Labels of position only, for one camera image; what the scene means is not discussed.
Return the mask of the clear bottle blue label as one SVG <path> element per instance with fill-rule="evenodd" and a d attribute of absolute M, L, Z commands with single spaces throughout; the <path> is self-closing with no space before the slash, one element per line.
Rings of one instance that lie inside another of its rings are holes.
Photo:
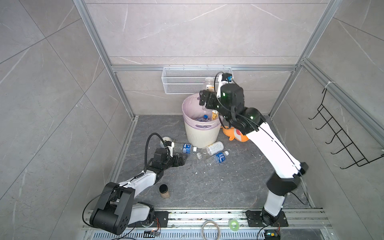
<path fill-rule="evenodd" d="M 212 155 L 210 158 L 208 158 L 206 160 L 206 162 L 209 165 L 211 165 L 211 164 L 220 164 L 220 163 L 224 162 L 227 159 L 228 155 L 229 155 L 228 151 L 219 152 L 219 153 L 216 153 L 216 154 Z"/>
<path fill-rule="evenodd" d="M 191 144 L 173 143 L 173 152 L 182 154 L 191 154 L 197 152 L 198 148 Z"/>

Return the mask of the blue cap artesian bottle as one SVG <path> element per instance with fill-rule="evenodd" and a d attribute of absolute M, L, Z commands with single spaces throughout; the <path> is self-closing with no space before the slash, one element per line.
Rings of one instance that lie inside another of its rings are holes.
<path fill-rule="evenodd" d="M 197 118 L 196 121 L 198 121 L 198 122 L 210 122 L 211 120 L 207 115 L 203 115 L 202 117 Z"/>

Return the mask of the white label wide bottle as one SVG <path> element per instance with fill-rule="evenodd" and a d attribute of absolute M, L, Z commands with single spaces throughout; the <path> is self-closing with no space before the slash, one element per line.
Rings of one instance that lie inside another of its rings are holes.
<path fill-rule="evenodd" d="M 200 152 L 196 154 L 196 156 L 199 160 L 206 160 L 211 156 L 213 156 L 214 154 L 221 152 L 223 149 L 224 149 L 224 144 L 218 141 L 203 148 Z"/>

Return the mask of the orange label pill bottle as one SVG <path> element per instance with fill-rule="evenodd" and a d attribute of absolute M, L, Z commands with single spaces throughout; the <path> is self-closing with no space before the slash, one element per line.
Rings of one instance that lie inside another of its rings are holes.
<path fill-rule="evenodd" d="M 203 90 L 207 90 L 209 92 L 214 92 L 215 91 L 215 78 L 213 78 L 213 77 L 205 78 L 205 81 L 203 84 Z"/>

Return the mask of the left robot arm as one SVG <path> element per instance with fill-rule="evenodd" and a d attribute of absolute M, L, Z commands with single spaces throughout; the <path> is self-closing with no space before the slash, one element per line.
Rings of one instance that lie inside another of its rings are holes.
<path fill-rule="evenodd" d="M 135 198 L 158 183 L 165 170 L 185 165 L 188 155 L 195 148 L 189 144 L 176 144 L 161 138 L 162 147 L 157 148 L 154 156 L 149 159 L 150 140 L 148 138 L 145 145 L 144 169 L 129 180 L 107 183 L 102 193 L 94 198 L 97 203 L 90 219 L 83 220 L 86 226 L 120 235 L 132 224 L 150 227 L 158 222 L 154 207 L 150 204 L 135 203 Z"/>

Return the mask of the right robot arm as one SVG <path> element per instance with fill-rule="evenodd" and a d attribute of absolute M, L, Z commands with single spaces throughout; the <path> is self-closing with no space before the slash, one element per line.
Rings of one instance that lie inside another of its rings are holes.
<path fill-rule="evenodd" d="M 231 127 L 247 136 L 273 166 L 274 173 L 267 181 L 267 200 L 261 211 L 263 224 L 273 226 L 282 216 L 287 194 L 299 186 L 309 166 L 289 153 L 257 109 L 245 107 L 244 90 L 237 84 L 223 85 L 217 92 L 202 90 L 199 95 L 201 106 L 218 111 Z"/>

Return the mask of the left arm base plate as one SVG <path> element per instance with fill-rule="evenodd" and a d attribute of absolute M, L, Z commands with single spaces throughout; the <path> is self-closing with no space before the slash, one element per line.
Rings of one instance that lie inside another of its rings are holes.
<path fill-rule="evenodd" d="M 167 211 L 155 211 L 150 213 L 145 221 L 136 222 L 128 225 L 129 228 L 136 226 L 137 228 L 166 228 L 168 226 L 169 212 Z"/>

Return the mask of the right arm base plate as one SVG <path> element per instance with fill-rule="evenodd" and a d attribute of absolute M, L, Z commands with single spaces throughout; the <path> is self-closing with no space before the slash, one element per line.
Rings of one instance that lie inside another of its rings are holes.
<path fill-rule="evenodd" d="M 288 221 L 283 211 L 277 216 L 272 216 L 267 211 L 262 209 L 261 211 L 247 210 L 245 212 L 246 219 L 249 227 L 288 227 Z"/>

